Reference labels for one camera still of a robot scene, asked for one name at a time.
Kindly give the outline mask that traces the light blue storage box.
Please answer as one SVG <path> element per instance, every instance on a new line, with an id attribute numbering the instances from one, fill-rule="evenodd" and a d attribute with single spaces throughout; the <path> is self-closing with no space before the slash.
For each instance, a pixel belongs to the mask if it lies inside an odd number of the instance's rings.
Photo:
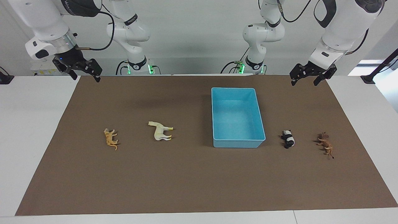
<path id="1" fill-rule="evenodd" d="M 266 134 L 254 88 L 211 89 L 213 146 L 258 148 Z"/>

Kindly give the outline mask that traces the black slanted stand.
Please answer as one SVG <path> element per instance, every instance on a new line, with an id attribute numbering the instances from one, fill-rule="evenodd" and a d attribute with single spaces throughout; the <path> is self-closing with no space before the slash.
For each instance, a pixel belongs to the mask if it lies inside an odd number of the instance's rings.
<path id="1" fill-rule="evenodd" d="M 374 85 L 376 75 L 398 66 L 398 47 L 369 75 L 360 76 L 365 84 Z"/>

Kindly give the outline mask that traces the brown lion toy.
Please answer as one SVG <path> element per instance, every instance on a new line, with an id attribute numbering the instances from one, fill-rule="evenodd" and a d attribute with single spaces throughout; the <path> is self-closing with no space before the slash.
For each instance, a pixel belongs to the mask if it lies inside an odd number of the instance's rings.
<path id="1" fill-rule="evenodd" d="M 324 155 L 329 155 L 334 159 L 334 156 L 332 155 L 333 146 L 330 143 L 329 135 L 326 132 L 322 132 L 318 135 L 316 145 L 323 147 Z"/>

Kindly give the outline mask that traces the brown table mat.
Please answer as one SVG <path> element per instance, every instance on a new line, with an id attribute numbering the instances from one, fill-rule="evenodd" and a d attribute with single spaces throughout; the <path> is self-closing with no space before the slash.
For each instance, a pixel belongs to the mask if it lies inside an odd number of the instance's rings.
<path id="1" fill-rule="evenodd" d="M 213 147 L 213 87 L 255 89 L 266 134 L 258 148 Z M 171 140 L 155 140 L 149 121 L 173 127 Z M 106 128 L 118 134 L 116 151 Z M 316 145 L 322 132 L 334 159 Z M 326 82 L 114 76 L 80 78 L 16 215 L 396 206 Z"/>

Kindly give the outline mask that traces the white box device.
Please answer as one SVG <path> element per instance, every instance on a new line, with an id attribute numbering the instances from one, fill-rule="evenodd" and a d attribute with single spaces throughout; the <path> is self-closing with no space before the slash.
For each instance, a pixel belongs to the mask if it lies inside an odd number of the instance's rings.
<path id="1" fill-rule="evenodd" d="M 50 61 L 31 61 L 31 72 L 34 76 L 60 76 L 61 73 Z"/>

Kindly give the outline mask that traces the orange tiger toy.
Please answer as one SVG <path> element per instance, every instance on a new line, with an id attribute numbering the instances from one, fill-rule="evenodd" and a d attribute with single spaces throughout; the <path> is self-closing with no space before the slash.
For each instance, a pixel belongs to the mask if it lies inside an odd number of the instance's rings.
<path id="1" fill-rule="evenodd" d="M 108 128 L 104 129 L 104 135 L 106 139 L 106 144 L 111 147 L 115 147 L 115 151 L 118 150 L 118 140 L 114 140 L 113 138 L 117 136 L 115 129 L 110 131 Z"/>

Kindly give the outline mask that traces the black table clamp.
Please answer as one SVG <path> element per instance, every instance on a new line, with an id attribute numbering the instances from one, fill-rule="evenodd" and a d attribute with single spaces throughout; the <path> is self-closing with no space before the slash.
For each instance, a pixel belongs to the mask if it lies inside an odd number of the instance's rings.
<path id="1" fill-rule="evenodd" d="M 2 66 L 0 66 L 0 85 L 8 85 L 14 79 Z"/>

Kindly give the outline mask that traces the cream white horse toy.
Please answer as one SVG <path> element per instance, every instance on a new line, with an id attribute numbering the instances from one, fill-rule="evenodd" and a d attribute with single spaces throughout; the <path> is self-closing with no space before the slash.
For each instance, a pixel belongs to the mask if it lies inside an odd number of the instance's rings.
<path id="1" fill-rule="evenodd" d="M 157 141 L 161 141 L 161 140 L 169 141 L 169 140 L 171 140 L 172 135 L 166 136 L 164 134 L 164 131 L 174 130 L 173 127 L 166 127 L 166 126 L 162 125 L 161 123 L 154 122 L 154 121 L 149 121 L 148 125 L 155 127 L 155 132 L 154 132 L 155 140 L 157 140 Z"/>

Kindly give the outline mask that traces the black white panda toy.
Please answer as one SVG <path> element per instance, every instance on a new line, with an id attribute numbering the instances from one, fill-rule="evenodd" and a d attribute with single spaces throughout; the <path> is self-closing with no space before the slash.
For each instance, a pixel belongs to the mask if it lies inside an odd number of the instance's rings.
<path id="1" fill-rule="evenodd" d="M 280 136 L 281 139 L 284 140 L 284 148 L 289 149 L 290 147 L 293 147 L 295 144 L 295 140 L 293 138 L 293 135 L 291 133 L 291 130 L 283 130 L 282 135 Z"/>

